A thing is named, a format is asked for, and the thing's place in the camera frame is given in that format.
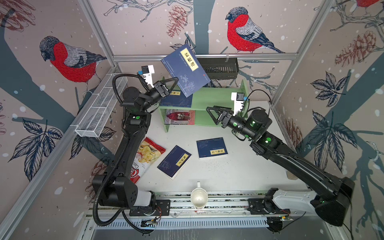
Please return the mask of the blue book yellow label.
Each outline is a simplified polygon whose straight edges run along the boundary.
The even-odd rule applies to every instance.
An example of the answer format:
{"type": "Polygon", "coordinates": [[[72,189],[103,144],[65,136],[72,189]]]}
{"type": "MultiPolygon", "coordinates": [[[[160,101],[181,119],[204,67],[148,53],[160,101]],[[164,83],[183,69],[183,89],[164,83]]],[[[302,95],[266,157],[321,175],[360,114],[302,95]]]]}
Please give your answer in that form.
{"type": "Polygon", "coordinates": [[[178,78],[177,84],[187,98],[211,82],[188,44],[174,50],[161,62],[173,78],[178,78]]]}
{"type": "Polygon", "coordinates": [[[190,108],[193,95],[186,97],[181,91],[173,90],[170,95],[160,101],[160,106],[190,108]]]}

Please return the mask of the pink red illustrated book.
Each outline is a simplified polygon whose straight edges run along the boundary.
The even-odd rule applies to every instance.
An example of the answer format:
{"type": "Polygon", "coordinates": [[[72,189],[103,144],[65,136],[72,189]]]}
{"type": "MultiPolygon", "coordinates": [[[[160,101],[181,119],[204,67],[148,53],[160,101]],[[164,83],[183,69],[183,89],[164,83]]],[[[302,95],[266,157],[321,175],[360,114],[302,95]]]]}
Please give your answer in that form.
{"type": "Polygon", "coordinates": [[[195,111],[168,109],[165,113],[165,125],[194,125],[195,111]]]}

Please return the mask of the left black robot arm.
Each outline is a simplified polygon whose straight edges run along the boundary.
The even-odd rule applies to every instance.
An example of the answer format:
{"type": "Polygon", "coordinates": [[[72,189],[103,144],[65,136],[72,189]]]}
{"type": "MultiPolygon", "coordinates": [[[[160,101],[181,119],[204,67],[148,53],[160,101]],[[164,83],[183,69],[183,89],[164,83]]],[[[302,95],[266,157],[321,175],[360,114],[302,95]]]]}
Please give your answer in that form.
{"type": "Polygon", "coordinates": [[[133,209],[139,207],[154,208],[156,198],[151,191],[141,191],[131,180],[131,170],[137,151],[151,124],[152,113],[149,108],[166,98],[178,83],[171,78],[154,83],[145,93],[135,87],[128,87],[119,93],[117,80],[129,77],[119,74],[113,77],[114,94],[123,108],[123,138],[115,158],[102,175],[96,175],[92,181],[95,191],[94,210],[99,206],[133,209]]]}

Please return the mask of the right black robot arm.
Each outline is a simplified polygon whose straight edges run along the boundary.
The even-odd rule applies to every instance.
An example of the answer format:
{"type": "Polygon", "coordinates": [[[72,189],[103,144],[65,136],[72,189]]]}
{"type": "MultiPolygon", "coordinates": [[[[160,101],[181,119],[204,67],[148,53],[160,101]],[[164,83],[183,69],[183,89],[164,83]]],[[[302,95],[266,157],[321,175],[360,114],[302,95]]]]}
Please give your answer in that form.
{"type": "Polygon", "coordinates": [[[216,125],[229,127],[249,140],[250,147],[258,156],[280,165],[308,186],[305,191],[271,188],[263,199],[267,212],[299,210],[317,214],[330,225],[343,226],[352,205],[355,187],[352,180],[326,173],[299,157],[282,140],[269,133],[267,129],[272,120],[263,108],[255,108],[247,119],[235,116],[230,108],[214,106],[206,111],[216,125]]]}

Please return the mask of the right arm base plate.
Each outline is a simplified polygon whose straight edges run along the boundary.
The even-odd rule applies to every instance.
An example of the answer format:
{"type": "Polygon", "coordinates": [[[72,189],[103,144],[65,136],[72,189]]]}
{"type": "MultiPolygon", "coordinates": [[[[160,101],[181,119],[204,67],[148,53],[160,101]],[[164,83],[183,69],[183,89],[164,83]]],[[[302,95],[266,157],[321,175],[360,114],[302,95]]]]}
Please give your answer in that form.
{"type": "Polygon", "coordinates": [[[290,215],[291,211],[289,209],[280,209],[272,200],[264,199],[248,199],[249,207],[247,210],[252,215],[268,215],[268,214],[278,214],[278,215],[290,215]]]}

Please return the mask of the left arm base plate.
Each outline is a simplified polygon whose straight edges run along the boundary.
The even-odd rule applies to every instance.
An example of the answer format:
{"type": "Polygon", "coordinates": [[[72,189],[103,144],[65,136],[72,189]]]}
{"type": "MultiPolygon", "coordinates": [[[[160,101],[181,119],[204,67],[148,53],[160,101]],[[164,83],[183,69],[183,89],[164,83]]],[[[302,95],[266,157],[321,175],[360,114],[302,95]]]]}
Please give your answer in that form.
{"type": "Polygon", "coordinates": [[[160,217],[169,216],[171,209],[170,200],[156,200],[155,208],[149,207],[138,207],[132,209],[129,212],[130,217],[160,217]]]}

